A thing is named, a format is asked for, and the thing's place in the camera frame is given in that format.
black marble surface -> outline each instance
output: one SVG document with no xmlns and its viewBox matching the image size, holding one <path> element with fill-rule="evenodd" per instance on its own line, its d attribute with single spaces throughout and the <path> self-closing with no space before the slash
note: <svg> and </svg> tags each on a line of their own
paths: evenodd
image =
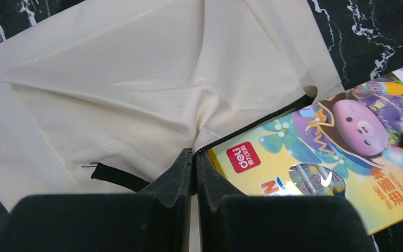
<svg viewBox="0 0 403 252">
<path fill-rule="evenodd" d="M 0 43 L 81 1 L 0 0 Z M 403 66 L 403 0 L 305 1 L 345 88 Z M 0 227 L 6 215 L 0 204 Z M 373 239 L 379 251 L 403 252 L 403 221 Z"/>
</svg>

black foam object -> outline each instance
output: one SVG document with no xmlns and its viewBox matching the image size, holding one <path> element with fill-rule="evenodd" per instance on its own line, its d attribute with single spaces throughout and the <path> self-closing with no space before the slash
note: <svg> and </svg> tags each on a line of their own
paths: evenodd
<svg viewBox="0 0 403 252">
<path fill-rule="evenodd" d="M 187 251 L 192 152 L 136 194 L 39 195 L 20 201 L 0 251 Z"/>
<path fill-rule="evenodd" d="M 346 199 L 245 196 L 189 149 L 136 194 L 23 199 L 0 251 L 187 251 L 194 189 L 203 251 L 375 251 Z"/>
<path fill-rule="evenodd" d="M 342 197 L 247 197 L 196 157 L 203 251 L 375 251 Z"/>
</svg>

stitched seam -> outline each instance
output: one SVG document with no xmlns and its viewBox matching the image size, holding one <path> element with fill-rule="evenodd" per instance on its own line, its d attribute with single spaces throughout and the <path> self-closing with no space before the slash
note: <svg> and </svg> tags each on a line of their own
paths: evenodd
<svg viewBox="0 0 403 252">
<path fill-rule="evenodd" d="M 82 189 L 82 187 L 80 186 L 80 184 L 75 180 L 75 178 L 72 176 L 72 174 L 70 173 L 70 171 L 66 168 L 66 164 L 64 162 L 64 160 L 61 158 L 61 156 L 59 155 L 59 153 L 56 152 L 56 150 L 54 149 L 52 143 L 50 142 L 49 138 L 47 137 L 47 135 L 44 133 L 43 130 L 41 130 L 41 128 L 38 126 L 38 123 L 36 121 L 36 119 L 33 117 L 33 115 L 30 113 L 30 111 L 27 108 L 27 104 L 26 101 L 22 95 L 22 93 L 18 90 L 18 88 L 16 86 L 13 86 L 13 89 L 15 90 L 15 92 L 19 95 L 19 97 L 21 98 L 24 108 L 27 110 L 27 112 L 30 114 L 31 120 L 33 121 L 33 124 L 35 126 L 35 128 L 39 131 L 39 133 L 41 134 L 41 136 L 44 138 L 47 146 L 49 147 L 49 149 L 52 151 L 52 153 L 55 155 L 56 159 L 58 160 L 58 162 L 61 164 L 61 166 L 64 168 L 64 170 L 66 171 L 67 175 L 69 175 L 69 177 L 72 179 L 72 181 L 76 184 L 76 186 L 78 187 L 78 189 L 81 192 L 84 192 L 84 190 Z"/>
</svg>

white fabric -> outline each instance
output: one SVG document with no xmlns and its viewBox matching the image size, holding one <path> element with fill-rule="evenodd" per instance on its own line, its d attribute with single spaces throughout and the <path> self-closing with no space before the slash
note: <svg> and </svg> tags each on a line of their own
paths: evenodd
<svg viewBox="0 0 403 252">
<path fill-rule="evenodd" d="M 305 0 L 86 0 L 0 44 L 0 201 L 126 192 L 310 90 L 342 91 Z"/>
</svg>

cartoon pig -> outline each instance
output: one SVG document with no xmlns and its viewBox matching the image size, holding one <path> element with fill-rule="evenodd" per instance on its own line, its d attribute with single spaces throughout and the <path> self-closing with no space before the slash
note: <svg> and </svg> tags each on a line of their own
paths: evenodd
<svg viewBox="0 0 403 252">
<path fill-rule="evenodd" d="M 339 134 L 358 154 L 376 156 L 387 148 L 387 130 L 362 103 L 340 100 L 333 105 L 333 115 Z"/>
</svg>

